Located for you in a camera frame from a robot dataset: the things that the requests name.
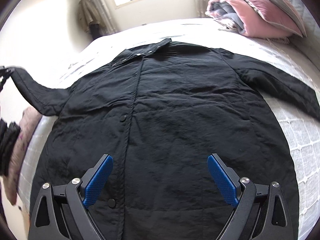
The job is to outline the pink velvet pillow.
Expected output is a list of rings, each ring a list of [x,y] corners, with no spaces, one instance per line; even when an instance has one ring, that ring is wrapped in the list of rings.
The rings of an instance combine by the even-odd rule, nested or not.
[[[295,22],[269,0],[245,1],[249,5],[244,18],[247,37],[283,38],[292,35],[301,37]]]

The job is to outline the hanging beige garment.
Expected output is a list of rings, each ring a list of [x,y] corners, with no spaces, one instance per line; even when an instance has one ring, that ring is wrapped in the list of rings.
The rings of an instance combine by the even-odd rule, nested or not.
[[[91,0],[80,0],[78,4],[78,23],[86,33],[90,33],[92,27],[101,25],[99,11]]]

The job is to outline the pink grey folded comforter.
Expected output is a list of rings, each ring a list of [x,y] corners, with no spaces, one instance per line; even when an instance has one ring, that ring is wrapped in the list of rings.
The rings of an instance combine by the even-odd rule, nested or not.
[[[245,0],[209,0],[205,14],[226,29],[246,36],[244,18],[248,8]]]

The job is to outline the beige window curtain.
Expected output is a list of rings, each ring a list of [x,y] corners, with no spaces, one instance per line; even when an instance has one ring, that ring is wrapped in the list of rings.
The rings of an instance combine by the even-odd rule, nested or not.
[[[112,35],[118,32],[116,22],[110,12],[105,0],[89,0],[93,4],[94,12],[97,14],[99,24],[104,35]]]

